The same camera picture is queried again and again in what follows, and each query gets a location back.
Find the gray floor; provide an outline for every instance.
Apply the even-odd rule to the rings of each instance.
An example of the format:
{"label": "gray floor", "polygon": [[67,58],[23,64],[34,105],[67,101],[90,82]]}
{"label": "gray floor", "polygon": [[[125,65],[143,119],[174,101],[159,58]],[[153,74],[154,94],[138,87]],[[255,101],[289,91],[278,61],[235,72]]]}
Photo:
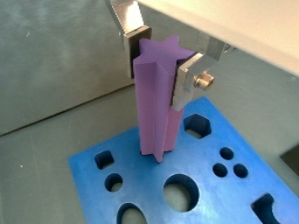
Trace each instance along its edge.
{"label": "gray floor", "polygon": [[[239,50],[210,72],[205,94],[299,195],[279,157],[299,143],[299,80]],[[0,137],[0,223],[84,223],[68,156],[135,126],[133,86]]]}

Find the gray wall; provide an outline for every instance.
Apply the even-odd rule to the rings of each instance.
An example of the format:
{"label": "gray wall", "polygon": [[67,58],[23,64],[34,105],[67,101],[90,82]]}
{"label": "gray wall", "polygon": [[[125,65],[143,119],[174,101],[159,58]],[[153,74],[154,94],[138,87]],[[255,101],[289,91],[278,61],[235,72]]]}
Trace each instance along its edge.
{"label": "gray wall", "polygon": [[[105,1],[0,0],[0,135],[127,86],[118,28]],[[142,7],[154,39],[202,35]]]}

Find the metal bracket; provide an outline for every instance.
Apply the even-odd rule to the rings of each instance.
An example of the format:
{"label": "metal bracket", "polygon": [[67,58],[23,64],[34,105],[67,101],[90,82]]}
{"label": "metal bracket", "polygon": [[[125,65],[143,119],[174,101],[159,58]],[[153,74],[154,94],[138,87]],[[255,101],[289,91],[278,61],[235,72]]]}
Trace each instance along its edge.
{"label": "metal bracket", "polygon": [[173,91],[173,108],[179,111],[193,100],[195,88],[207,90],[214,82],[209,74],[210,68],[221,57],[234,49],[219,39],[210,37],[210,43],[205,54],[197,52],[178,67],[177,81]]}
{"label": "metal bracket", "polygon": [[[153,28],[145,25],[143,16],[134,0],[107,0],[113,18],[121,32],[121,38],[126,48],[127,75],[134,74],[134,59],[139,56],[139,40],[150,39]],[[205,54],[195,53],[178,67],[177,82],[173,91],[173,108],[182,110],[193,100],[194,89],[211,87],[214,77],[209,74],[210,68],[219,61],[225,53],[234,49],[219,39],[210,37],[210,43]]]}
{"label": "metal bracket", "polygon": [[153,37],[153,28],[145,25],[139,5],[133,0],[107,0],[126,48],[127,76],[134,79],[134,59],[139,56],[139,40]]}

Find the hole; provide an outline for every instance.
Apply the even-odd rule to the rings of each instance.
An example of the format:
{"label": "hole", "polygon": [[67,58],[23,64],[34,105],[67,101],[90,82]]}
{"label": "hole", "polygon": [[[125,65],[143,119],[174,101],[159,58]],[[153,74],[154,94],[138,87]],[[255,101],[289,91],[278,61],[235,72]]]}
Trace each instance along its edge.
{"label": "hole", "polygon": [[101,170],[103,170],[105,168],[107,168],[109,166],[111,166],[115,163],[115,159],[113,157],[110,150],[101,152],[95,156],[95,160],[97,160],[98,168]]}
{"label": "hole", "polygon": [[229,169],[225,164],[215,164],[213,166],[213,171],[215,175],[221,178],[225,178],[229,175]]}
{"label": "hole", "polygon": [[110,192],[117,192],[123,186],[123,178],[119,174],[113,173],[107,176],[106,188]]}
{"label": "hole", "polygon": [[175,174],[165,182],[163,196],[169,206],[174,210],[189,212],[199,202],[199,187],[189,176]]}
{"label": "hole", "polygon": [[211,133],[211,122],[201,115],[190,115],[183,119],[185,131],[193,137],[202,139]]}
{"label": "hole", "polygon": [[251,208],[257,214],[257,217],[263,224],[279,224],[273,212],[274,197],[267,193],[257,202],[251,204]]}
{"label": "hole", "polygon": [[281,158],[299,176],[299,144]]}
{"label": "hole", "polygon": [[137,205],[126,203],[118,210],[117,224],[146,224],[146,217]]}
{"label": "hole", "polygon": [[219,154],[227,160],[231,160],[234,158],[234,151],[227,147],[221,149]]}
{"label": "hole", "polygon": [[243,164],[237,164],[234,166],[234,172],[243,179],[249,175],[249,168]]}

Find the bolt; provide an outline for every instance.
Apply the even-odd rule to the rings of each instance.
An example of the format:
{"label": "bolt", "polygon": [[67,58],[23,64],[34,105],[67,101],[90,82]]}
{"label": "bolt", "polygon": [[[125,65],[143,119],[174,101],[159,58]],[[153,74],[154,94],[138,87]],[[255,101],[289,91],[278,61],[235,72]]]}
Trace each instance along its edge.
{"label": "bolt", "polygon": [[197,88],[207,90],[211,87],[213,82],[214,77],[207,72],[194,76],[194,86]]}

